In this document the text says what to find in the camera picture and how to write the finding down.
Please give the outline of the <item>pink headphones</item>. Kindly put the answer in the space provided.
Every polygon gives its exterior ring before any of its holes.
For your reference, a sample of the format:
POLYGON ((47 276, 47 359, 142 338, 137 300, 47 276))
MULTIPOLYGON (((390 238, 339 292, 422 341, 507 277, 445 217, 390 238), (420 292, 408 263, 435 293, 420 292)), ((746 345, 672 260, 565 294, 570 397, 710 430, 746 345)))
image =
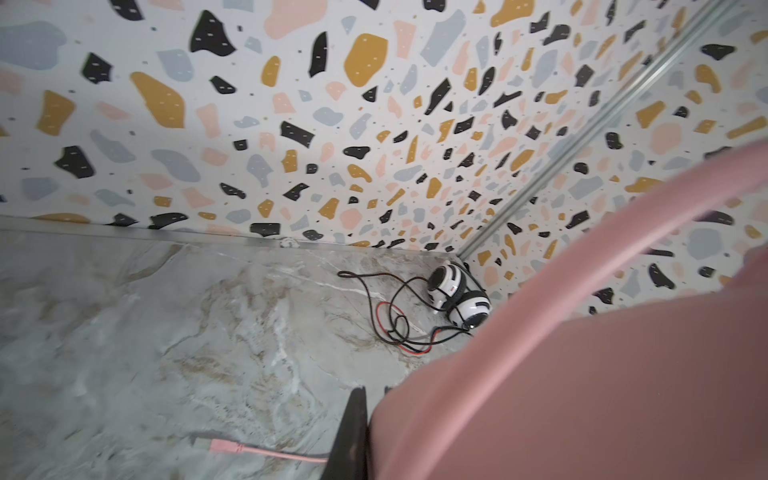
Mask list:
POLYGON ((462 350, 387 393, 375 479, 763 479, 767 252, 719 291, 572 311, 653 243, 767 181, 767 144, 653 188, 574 242, 462 350))

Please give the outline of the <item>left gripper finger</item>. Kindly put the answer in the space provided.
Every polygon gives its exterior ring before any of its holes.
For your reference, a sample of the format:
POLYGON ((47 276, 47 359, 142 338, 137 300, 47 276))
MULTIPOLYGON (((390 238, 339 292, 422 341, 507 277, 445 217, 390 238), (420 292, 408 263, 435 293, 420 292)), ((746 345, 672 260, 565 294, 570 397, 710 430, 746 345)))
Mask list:
POLYGON ((368 412, 364 387, 349 395, 321 480, 368 478, 368 412))

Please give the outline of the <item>white black headphones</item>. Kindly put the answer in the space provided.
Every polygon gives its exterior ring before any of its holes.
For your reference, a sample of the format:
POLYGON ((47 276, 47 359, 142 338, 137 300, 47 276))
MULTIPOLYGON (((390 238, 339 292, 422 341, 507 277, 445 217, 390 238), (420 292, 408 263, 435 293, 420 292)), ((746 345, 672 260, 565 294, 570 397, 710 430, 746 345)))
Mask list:
POLYGON ((434 309, 465 331, 479 327, 492 310, 486 291, 464 266, 453 261, 432 272, 427 279, 427 294, 434 309))

